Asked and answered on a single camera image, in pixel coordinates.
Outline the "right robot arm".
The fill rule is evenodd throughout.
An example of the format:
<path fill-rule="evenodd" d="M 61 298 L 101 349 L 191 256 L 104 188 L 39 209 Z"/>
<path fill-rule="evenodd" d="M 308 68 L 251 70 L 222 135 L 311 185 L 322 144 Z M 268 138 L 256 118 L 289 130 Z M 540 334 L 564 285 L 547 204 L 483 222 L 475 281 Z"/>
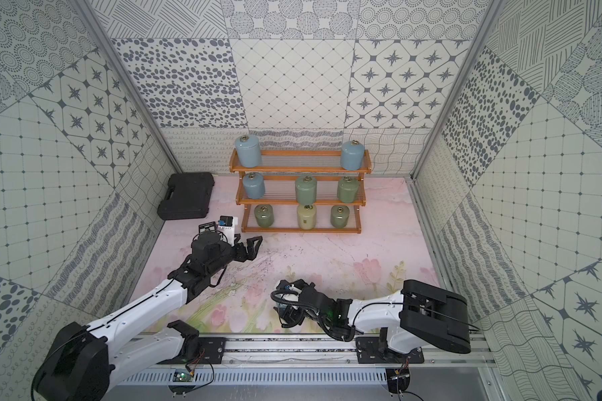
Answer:
<path fill-rule="evenodd" d="M 370 300 L 332 299 L 314 283 L 282 280 L 270 293 L 283 328 L 316 322 L 330 338 L 351 342 L 356 334 L 374 329 L 384 332 L 386 347 L 398 354 L 430 344 L 454 354 L 472 350 L 468 301 L 446 289 L 418 280 L 386 297 Z"/>

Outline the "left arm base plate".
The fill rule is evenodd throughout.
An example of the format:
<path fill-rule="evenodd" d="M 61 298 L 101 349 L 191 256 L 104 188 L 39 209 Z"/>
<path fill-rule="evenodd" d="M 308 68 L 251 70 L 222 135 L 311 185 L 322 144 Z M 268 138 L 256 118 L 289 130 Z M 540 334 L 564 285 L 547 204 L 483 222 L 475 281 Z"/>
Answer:
<path fill-rule="evenodd" d="M 173 359 L 160 361 L 159 365 L 185 365 L 186 363 L 199 364 L 220 364 L 225 352 L 227 338 L 219 337 L 199 337 L 194 340 L 193 346 L 186 344 L 188 351 L 185 354 L 179 354 Z"/>

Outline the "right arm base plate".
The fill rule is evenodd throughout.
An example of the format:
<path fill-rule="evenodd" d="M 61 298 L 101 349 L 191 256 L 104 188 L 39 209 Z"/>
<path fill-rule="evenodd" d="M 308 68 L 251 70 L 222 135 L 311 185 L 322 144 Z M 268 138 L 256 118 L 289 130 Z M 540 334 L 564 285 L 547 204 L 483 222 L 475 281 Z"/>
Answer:
<path fill-rule="evenodd" d="M 360 336 L 355 339 L 356 356 L 359 364 L 423 364 L 421 349 L 412 349 L 407 354 L 391 350 L 380 337 Z"/>

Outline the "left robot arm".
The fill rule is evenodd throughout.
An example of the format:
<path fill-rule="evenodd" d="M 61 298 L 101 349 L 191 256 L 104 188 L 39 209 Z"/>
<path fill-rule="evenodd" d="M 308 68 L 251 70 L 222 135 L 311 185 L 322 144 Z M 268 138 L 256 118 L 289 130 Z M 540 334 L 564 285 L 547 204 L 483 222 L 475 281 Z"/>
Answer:
<path fill-rule="evenodd" d="M 120 382 L 163 361 L 190 369 L 203 359 L 199 332 L 182 320 L 142 340 L 135 336 L 212 287 L 232 262 L 254 260 L 263 242 L 226 237 L 214 228 L 199 232 L 191 252 L 166 280 L 134 302 L 85 325 L 72 322 L 56 335 L 30 385 L 46 400 L 100 400 Z"/>

